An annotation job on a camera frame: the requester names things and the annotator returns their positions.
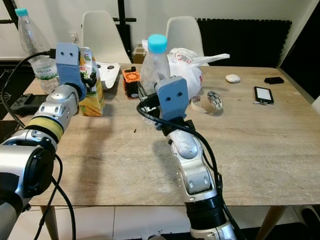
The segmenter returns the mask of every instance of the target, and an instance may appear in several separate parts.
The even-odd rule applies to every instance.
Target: smartphone
[[[276,77],[266,77],[264,79],[264,82],[266,84],[283,84],[285,81],[281,77],[276,76]]]

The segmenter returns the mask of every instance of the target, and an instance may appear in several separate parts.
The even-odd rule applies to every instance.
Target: white mouse
[[[229,75],[225,76],[225,80],[228,83],[235,84],[235,83],[240,82],[241,78],[238,75],[229,74]]]

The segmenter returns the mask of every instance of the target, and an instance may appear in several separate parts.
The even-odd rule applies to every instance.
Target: e-reader
[[[271,90],[268,88],[255,86],[254,95],[255,95],[255,100],[261,104],[274,103],[274,98],[272,96]]]

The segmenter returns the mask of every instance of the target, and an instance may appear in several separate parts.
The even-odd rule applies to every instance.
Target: white tile floor
[[[261,226],[268,207],[230,207],[241,228]],[[56,208],[60,240],[71,239],[71,221],[67,208]],[[76,207],[76,236],[78,240],[125,240],[142,238],[159,233],[183,233],[189,231],[189,220],[183,206],[117,206]],[[32,240],[42,214],[39,207],[23,213],[14,226],[9,240]],[[300,222],[293,207],[288,207],[278,224]],[[43,226],[40,240],[50,240]]]

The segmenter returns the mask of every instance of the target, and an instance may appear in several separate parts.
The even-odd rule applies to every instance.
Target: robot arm
[[[79,48],[58,43],[60,85],[24,129],[0,145],[0,240],[5,240],[32,197],[50,185],[58,143],[87,94],[79,72]]]
[[[141,103],[137,111],[143,116],[185,126],[189,104],[187,82],[180,76],[170,77],[155,85],[155,93],[146,95],[138,83]],[[156,124],[171,144],[175,157],[177,183],[181,190],[194,239],[236,240],[231,223],[223,212],[224,201],[217,190],[211,171],[205,164],[204,149],[194,135],[165,124]]]

